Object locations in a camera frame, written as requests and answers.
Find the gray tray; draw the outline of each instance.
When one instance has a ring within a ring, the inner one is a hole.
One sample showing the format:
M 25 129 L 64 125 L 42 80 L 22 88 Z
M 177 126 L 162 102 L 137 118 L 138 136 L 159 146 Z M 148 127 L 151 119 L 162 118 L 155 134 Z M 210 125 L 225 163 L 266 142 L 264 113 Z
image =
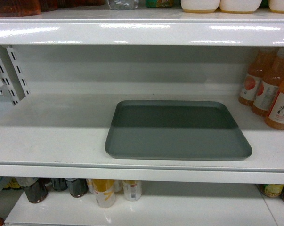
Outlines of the gray tray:
M 211 101 L 122 101 L 105 150 L 118 159 L 238 161 L 252 154 L 228 109 Z

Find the shelf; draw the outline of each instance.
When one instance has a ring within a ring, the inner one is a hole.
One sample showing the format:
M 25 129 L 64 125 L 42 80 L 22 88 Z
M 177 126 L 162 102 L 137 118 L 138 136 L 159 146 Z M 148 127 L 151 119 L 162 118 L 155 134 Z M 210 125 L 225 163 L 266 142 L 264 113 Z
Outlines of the shelf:
M 253 153 L 243 161 L 114 159 L 104 144 L 115 107 L 126 99 L 219 101 Z M 0 175 L 284 184 L 284 131 L 269 128 L 234 95 L 31 94 L 0 120 Z
M 284 46 L 284 14 L 184 13 L 180 6 L 107 5 L 0 18 L 0 44 Z
M 143 181 L 143 193 L 130 202 L 117 194 L 114 205 L 97 206 L 91 193 L 73 198 L 68 191 L 49 192 L 39 204 L 23 194 L 6 220 L 8 226 L 276 226 L 255 185 Z

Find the white container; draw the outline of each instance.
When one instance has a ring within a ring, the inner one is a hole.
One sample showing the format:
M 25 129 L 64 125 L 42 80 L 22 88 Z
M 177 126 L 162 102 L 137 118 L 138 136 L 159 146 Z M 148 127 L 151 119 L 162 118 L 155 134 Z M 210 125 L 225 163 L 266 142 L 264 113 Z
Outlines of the white container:
M 213 13 L 220 0 L 181 0 L 181 7 L 186 13 Z
M 284 13 L 284 0 L 270 0 L 269 8 L 274 13 Z
M 225 13 L 253 13 L 262 0 L 221 0 L 220 9 Z

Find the orange juice bottle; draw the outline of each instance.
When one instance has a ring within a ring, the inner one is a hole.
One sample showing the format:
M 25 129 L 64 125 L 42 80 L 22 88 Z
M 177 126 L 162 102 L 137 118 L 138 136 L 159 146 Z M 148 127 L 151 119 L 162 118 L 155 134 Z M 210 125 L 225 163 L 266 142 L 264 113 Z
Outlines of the orange juice bottle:
M 94 194 L 99 207 L 108 208 L 115 201 L 114 180 L 92 179 Z
M 280 48 L 271 69 L 263 76 L 262 83 L 256 94 L 252 111 L 260 116 L 266 116 L 268 110 L 284 80 L 284 48 Z
M 240 92 L 239 102 L 246 106 L 251 106 L 254 102 L 259 84 L 266 70 L 268 70 L 276 57 L 276 48 L 261 47 L 257 57 L 248 68 L 247 75 Z
M 284 130 L 284 81 L 280 84 L 265 123 L 272 128 Z

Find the brown bottle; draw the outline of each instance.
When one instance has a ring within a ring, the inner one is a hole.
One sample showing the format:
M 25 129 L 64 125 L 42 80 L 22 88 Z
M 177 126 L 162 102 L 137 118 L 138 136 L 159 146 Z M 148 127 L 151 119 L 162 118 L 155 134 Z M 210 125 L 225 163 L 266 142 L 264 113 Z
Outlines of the brown bottle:
M 79 198 L 87 192 L 87 184 L 85 179 L 65 178 L 68 190 L 72 197 Z
M 271 69 L 263 76 L 262 83 L 256 94 L 252 111 L 260 116 L 266 116 L 271 104 L 284 80 L 284 48 L 280 48 Z
M 15 177 L 15 179 L 24 190 L 29 202 L 39 203 L 47 197 L 48 191 L 38 178 Z
M 40 13 L 39 0 L 0 0 L 0 17 L 31 16 Z
M 58 0 L 39 0 L 41 11 L 53 11 L 58 9 Z
M 264 73 L 271 68 L 275 57 L 276 48 L 259 48 L 257 57 L 255 61 L 250 64 L 243 82 L 243 88 L 238 99 L 241 104 L 246 106 L 253 104 L 262 77 Z

